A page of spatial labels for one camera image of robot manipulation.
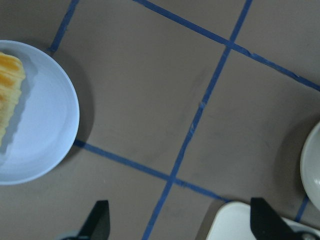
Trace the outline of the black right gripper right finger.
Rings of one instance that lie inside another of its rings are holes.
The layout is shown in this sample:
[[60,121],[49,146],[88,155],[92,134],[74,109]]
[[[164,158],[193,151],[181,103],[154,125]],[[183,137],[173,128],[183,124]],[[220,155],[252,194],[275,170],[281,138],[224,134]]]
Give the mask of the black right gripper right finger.
[[250,229],[256,240],[300,239],[262,197],[250,200]]

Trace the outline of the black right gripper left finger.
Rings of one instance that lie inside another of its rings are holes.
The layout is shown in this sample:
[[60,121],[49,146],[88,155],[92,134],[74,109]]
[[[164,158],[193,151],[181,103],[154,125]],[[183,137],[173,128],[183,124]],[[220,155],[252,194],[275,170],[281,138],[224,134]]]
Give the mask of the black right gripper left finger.
[[108,200],[98,200],[76,235],[76,240],[108,240],[110,209]]

